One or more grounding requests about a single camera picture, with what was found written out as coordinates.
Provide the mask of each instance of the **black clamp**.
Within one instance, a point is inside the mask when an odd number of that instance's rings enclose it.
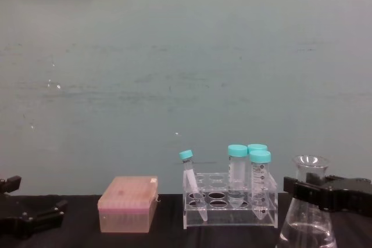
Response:
[[[29,238],[34,233],[59,228],[67,210],[67,201],[62,200],[44,211],[30,211],[14,197],[5,194],[18,190],[20,182],[18,176],[0,180],[0,235]]]
[[[284,177],[284,191],[294,198],[319,206],[320,210],[353,211],[372,217],[372,184],[365,178],[344,178],[334,175],[319,182],[308,174],[306,182]]]

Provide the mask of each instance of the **erlenmeyer flask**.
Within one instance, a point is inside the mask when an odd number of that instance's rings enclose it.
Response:
[[[328,160],[319,156],[298,156],[297,179],[321,185]],[[330,214],[313,204],[292,199],[277,248],[337,248]]]

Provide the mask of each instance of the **painted wall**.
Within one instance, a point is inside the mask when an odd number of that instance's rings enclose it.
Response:
[[[102,193],[177,156],[225,171],[263,142],[370,176],[372,0],[0,0],[0,172],[22,194]]]

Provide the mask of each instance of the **teal screw cap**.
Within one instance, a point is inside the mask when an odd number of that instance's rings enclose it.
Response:
[[[181,160],[185,160],[185,159],[191,158],[191,157],[192,157],[192,151],[191,150],[185,150],[185,151],[180,152]]]
[[[248,148],[245,145],[229,145],[227,154],[232,157],[246,157],[248,156]]]
[[[248,145],[249,154],[254,150],[267,150],[267,145],[262,145],[261,143],[253,143],[251,145]]]
[[[271,162],[271,153],[267,150],[254,150],[249,154],[253,163],[269,163]]]

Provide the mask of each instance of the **clear acrylic rack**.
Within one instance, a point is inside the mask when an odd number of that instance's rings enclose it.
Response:
[[[196,173],[198,188],[205,195],[207,204],[208,220],[203,221],[191,192],[190,185],[184,174],[183,199],[184,199],[184,229],[198,226],[270,226],[278,228],[278,192],[277,184],[270,175],[269,178],[269,207],[264,219],[260,220],[252,211],[251,206],[251,182],[247,181],[244,188],[244,202],[241,207],[235,209],[228,202],[228,174]]]

